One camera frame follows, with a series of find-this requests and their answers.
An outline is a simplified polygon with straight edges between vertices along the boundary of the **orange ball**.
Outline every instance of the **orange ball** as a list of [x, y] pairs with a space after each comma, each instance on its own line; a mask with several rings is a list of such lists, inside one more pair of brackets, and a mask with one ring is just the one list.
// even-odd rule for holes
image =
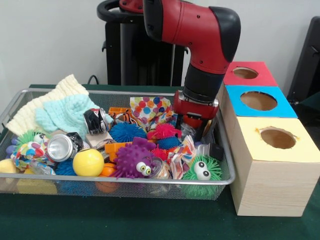
[[[99, 177], [109, 177], [111, 174], [113, 174], [116, 171], [116, 165], [113, 163], [105, 163], [103, 170]], [[109, 194], [115, 192], [119, 184], [116, 182], [106, 182], [106, 181], [97, 181], [95, 183], [95, 186], [98, 190], [100, 190], [103, 193]]]
[[116, 171], [116, 165], [113, 163], [105, 163], [99, 177], [110, 177]]

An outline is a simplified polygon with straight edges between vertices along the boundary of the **circular hole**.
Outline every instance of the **circular hole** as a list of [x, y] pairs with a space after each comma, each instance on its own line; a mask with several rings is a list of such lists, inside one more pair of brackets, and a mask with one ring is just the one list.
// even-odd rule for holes
[[277, 149], [290, 149], [296, 144], [294, 136], [280, 128], [269, 127], [260, 134], [263, 141]]
[[258, 77], [258, 73], [248, 67], [237, 67], [235, 69], [233, 69], [233, 73], [242, 79], [255, 79], [256, 77]]
[[241, 95], [240, 99], [249, 108], [259, 111], [269, 111], [278, 105], [277, 100], [273, 96], [260, 91], [245, 92]]

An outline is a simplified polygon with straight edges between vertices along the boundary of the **red robot arm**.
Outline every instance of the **red robot arm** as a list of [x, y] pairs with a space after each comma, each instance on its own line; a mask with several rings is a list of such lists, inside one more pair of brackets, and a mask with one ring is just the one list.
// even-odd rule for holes
[[223, 7], [202, 7], [180, 0], [143, 0], [145, 29], [156, 41], [190, 48], [191, 60], [183, 91], [174, 96], [174, 111], [201, 119], [199, 141], [209, 119], [215, 117], [219, 91], [240, 39], [239, 16]]

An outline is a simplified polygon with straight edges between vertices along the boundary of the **mint green knitted cloth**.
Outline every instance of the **mint green knitted cloth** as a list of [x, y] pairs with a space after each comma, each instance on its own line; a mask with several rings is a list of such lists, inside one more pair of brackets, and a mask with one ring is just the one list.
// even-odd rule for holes
[[44, 102], [43, 109], [35, 110], [35, 121], [49, 133], [61, 129], [67, 133], [77, 132], [85, 139], [88, 130], [84, 113], [97, 108], [99, 107], [87, 95], [66, 96], [61, 100]]

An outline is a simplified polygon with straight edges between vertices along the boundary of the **colorful fabric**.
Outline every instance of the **colorful fabric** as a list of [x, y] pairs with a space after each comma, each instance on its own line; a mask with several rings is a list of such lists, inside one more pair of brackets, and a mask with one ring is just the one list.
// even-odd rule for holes
[[138, 124], [147, 132], [155, 129], [157, 124], [177, 121], [177, 115], [173, 112], [170, 100], [163, 96], [131, 97], [130, 106]]
[[38, 129], [40, 126], [36, 123], [36, 108], [43, 108], [44, 103], [48, 101], [61, 100], [66, 96], [84, 94], [89, 95], [89, 92], [77, 82], [73, 74], [61, 80], [55, 89], [48, 92], [46, 95], [34, 98], [26, 105], [21, 107], [14, 115], [13, 119], [7, 123], [6, 127], [17, 136], [21, 136], [29, 130]]
[[85, 111], [98, 109], [89, 96], [77, 94], [57, 101], [47, 101], [43, 108], [35, 110], [36, 122], [47, 132], [61, 129], [67, 133], [77, 132], [85, 139], [88, 129], [84, 119]]
[[44, 138], [43, 142], [30, 141], [23, 144], [16, 152], [11, 155], [14, 165], [21, 171], [30, 167], [31, 160], [53, 166], [55, 162], [47, 156], [48, 138]]
[[192, 166], [197, 149], [190, 135], [173, 151], [168, 153], [167, 163], [172, 169], [173, 179], [181, 179]]

